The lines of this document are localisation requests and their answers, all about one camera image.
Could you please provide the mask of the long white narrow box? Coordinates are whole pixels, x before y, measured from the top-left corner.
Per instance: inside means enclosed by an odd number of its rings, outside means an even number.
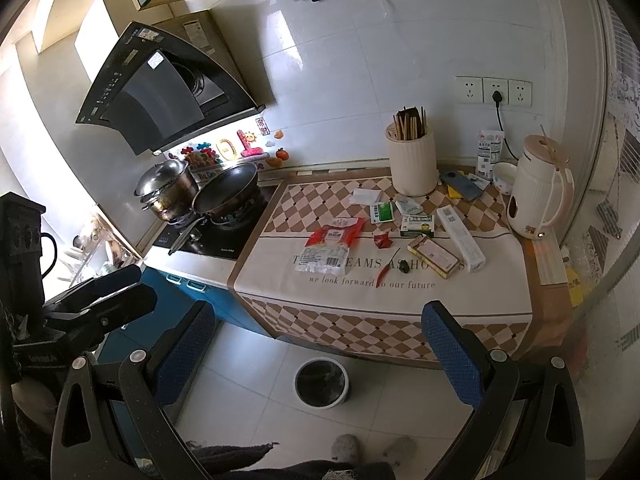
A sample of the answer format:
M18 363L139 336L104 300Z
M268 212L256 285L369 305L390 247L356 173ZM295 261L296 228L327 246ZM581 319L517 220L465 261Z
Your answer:
M486 264L484 252L482 252L454 207L443 206L437 208L436 217L462 255L466 270L469 272L480 270Z

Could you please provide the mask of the yellow red box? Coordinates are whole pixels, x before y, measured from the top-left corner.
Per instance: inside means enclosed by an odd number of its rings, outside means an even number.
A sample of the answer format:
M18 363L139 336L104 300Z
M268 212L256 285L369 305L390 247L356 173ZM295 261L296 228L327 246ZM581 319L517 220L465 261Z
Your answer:
M427 235L413 240L408 245L408 251L426 263L441 278L449 278L450 274L460 268L460 259Z

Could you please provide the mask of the small black cap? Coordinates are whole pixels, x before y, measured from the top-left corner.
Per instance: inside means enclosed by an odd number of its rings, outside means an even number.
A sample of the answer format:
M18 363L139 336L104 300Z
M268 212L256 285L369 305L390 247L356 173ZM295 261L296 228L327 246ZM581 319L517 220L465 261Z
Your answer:
M407 274L410 272L410 266L407 260L400 260L398 262L398 269L401 273Z

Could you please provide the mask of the red chili pepper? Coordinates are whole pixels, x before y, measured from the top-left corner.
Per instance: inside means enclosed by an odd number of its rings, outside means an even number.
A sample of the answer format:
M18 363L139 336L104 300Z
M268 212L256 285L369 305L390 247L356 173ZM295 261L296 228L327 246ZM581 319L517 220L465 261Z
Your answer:
M394 254L390 257L390 260L388 260L385 263L385 266L382 266L380 272L378 272L378 276L376 277L375 284L374 284L375 287L378 287L382 284L382 281L384 280L384 278L386 277L386 274L390 270L390 267L392 266L392 263L394 262L394 259L398 255L399 251L400 251L400 248L397 248L396 252L394 252Z

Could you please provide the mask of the white green medicine box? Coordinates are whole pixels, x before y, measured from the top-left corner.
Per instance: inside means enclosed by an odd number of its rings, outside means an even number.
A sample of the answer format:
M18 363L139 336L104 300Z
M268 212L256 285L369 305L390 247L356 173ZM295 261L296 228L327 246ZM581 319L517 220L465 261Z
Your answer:
M431 214L415 214L401 217L400 236L416 237L426 235L433 237L435 235L435 220Z

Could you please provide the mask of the small red foil wrapper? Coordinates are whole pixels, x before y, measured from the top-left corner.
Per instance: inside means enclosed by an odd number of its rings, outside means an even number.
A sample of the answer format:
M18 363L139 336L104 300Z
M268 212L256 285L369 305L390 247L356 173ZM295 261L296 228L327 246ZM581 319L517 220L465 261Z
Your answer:
M390 248L390 246L393 245L393 241L390 239L390 234L387 232L375 235L375 237L373 237L373 241L375 246L380 249Z

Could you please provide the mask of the green white medicine sachet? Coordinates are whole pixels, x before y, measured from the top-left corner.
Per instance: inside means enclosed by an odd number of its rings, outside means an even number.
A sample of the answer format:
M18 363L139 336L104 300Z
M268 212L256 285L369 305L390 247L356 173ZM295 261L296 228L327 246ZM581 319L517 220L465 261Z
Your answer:
M370 206L370 221L380 224L394 221L394 207L390 202L378 202Z

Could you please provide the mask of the red white sugar bag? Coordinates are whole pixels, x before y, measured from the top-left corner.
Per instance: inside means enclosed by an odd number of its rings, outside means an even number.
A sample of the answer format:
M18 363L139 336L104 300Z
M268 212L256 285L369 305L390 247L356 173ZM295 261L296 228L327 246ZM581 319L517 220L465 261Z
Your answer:
M295 270L344 275L352 243L365 223L365 218L336 218L314 231L294 264Z

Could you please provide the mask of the silver white foil sachet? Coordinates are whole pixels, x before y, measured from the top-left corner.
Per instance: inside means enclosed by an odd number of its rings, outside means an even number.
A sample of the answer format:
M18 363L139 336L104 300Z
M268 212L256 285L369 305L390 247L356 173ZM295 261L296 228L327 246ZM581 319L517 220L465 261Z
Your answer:
M403 216L420 216L420 214L424 214L423 207L411 197L398 195L395 197L394 203Z

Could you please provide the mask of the grey left slipper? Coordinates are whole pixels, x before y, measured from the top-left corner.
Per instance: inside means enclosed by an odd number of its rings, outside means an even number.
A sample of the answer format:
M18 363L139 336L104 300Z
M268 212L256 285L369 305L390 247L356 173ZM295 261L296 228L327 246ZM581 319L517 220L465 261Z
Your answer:
M331 460L340 464L357 466L361 463L360 441L353 434L341 434L331 446Z

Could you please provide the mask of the yellow cleaning sponge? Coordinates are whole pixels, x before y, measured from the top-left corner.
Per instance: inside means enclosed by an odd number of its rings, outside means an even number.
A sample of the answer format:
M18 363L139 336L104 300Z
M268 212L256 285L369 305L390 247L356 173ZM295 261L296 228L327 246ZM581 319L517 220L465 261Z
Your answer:
M447 186L447 191L450 200L462 200L463 196L450 185Z

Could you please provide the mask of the black frying pan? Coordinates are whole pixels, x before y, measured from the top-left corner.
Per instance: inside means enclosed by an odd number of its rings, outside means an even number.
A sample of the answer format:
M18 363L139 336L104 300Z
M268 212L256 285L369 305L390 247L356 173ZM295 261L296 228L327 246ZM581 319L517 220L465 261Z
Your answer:
M224 170L196 193L192 202L195 218L180 231L168 255L202 236L243 229L253 221L263 202L254 162Z

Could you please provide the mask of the folded white paper napkin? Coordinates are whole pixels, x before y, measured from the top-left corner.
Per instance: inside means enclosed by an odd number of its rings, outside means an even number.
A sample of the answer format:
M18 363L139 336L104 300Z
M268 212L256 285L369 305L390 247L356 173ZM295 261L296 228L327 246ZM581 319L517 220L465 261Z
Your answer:
M351 205L371 206L380 200L380 190L370 190L370 188L355 188L349 195Z

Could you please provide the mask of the black range hood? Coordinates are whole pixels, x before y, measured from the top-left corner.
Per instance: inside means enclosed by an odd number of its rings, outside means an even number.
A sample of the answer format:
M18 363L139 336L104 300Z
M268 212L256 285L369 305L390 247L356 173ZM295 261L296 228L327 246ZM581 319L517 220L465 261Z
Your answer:
M119 132L140 155L168 150L264 109L194 44L131 22L94 78L76 122Z

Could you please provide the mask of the white wall socket strip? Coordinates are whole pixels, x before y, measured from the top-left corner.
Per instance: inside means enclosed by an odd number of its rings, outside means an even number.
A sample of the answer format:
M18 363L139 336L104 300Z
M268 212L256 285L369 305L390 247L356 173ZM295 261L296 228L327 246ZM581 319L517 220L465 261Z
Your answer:
M495 93L501 96L501 103L504 105L530 107L533 103L533 84L529 81L494 77L454 77L454 96L460 103L494 104Z

